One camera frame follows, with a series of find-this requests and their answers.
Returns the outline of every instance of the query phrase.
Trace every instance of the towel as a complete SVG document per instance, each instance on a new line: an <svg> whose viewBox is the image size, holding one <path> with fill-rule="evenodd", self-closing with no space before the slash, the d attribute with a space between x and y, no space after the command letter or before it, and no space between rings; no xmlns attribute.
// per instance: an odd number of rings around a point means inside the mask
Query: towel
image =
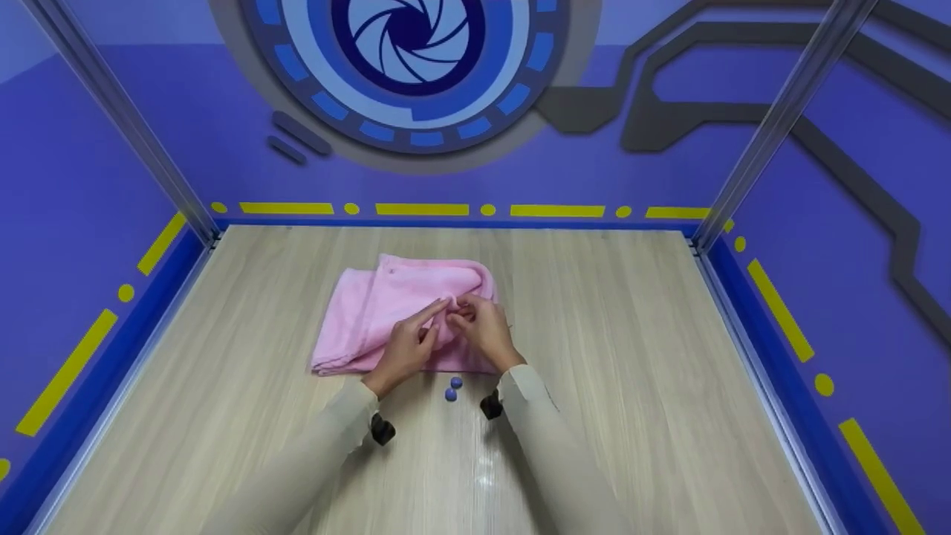
<svg viewBox="0 0 951 535"><path fill-rule="evenodd" d="M327 305L311 367L319 375L372 370L383 356L394 323L436 299L448 298L449 306L425 325L439 324L439 337L424 369L495 373L446 325L446 314L460 308L456 297L466 293L497 302L492 274L471 260L415 260L381 254L373 271L347 269Z"/></svg>

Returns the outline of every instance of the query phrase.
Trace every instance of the sleeve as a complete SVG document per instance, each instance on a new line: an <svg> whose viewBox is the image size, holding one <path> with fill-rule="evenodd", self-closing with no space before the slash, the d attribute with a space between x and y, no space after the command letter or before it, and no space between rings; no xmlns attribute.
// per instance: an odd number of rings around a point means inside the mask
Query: sleeve
<svg viewBox="0 0 951 535"><path fill-rule="evenodd" d="M568 429L535 370L512 367L502 375L498 393L558 533L632 533L607 479Z"/></svg>
<svg viewBox="0 0 951 535"><path fill-rule="evenodd" d="M290 533L370 429L377 396L358 379L281 452L245 481L204 525L203 535Z"/></svg>

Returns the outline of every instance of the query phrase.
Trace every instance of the person's right hand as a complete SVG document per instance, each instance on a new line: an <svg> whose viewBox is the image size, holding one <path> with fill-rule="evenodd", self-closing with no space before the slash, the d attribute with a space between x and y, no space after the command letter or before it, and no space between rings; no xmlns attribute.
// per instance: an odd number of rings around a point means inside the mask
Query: person's right hand
<svg viewBox="0 0 951 535"><path fill-rule="evenodd" d="M446 323L464 336L472 349L488 359L499 373L525 364L525 359L512 343L512 333L502 306L471 293L459 297L456 302L462 308L449 314Z"/></svg>

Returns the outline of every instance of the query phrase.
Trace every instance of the metal pole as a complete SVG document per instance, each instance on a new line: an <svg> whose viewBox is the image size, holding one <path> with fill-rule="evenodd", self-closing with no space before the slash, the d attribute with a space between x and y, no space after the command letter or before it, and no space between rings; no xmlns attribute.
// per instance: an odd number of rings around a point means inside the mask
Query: metal pole
<svg viewBox="0 0 951 535"><path fill-rule="evenodd" d="M23 4L151 171L159 187L184 215L202 243L209 247L221 231L75 16L61 0L23 0Z"/></svg>
<svg viewBox="0 0 951 535"><path fill-rule="evenodd" d="M691 241L706 254L878 0L835 0Z"/></svg>

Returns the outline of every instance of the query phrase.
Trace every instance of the blue border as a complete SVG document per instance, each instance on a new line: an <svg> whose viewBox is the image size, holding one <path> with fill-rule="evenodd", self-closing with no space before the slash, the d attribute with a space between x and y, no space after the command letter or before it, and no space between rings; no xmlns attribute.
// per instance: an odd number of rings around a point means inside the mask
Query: blue border
<svg viewBox="0 0 951 535"><path fill-rule="evenodd" d="M215 218L218 228L224 230L231 225L274 225L286 227L396 227L396 228L560 228L565 230L677 230L685 236L691 236L699 227L698 223L623 223L621 221L493 221L460 220L446 221L427 219L305 219L296 216L288 218L267 217L261 219Z"/></svg>
<svg viewBox="0 0 951 535"><path fill-rule="evenodd" d="M878 509L865 492L862 476L851 469L836 432L826 424L809 386L799 375L799 359L786 349L723 238L713 245L708 257L845 530L863 535L888 533Z"/></svg>
<svg viewBox="0 0 951 535"><path fill-rule="evenodd" d="M148 289L0 500L0 533L18 535L29 527L203 250L198 236L187 229L166 255Z"/></svg>

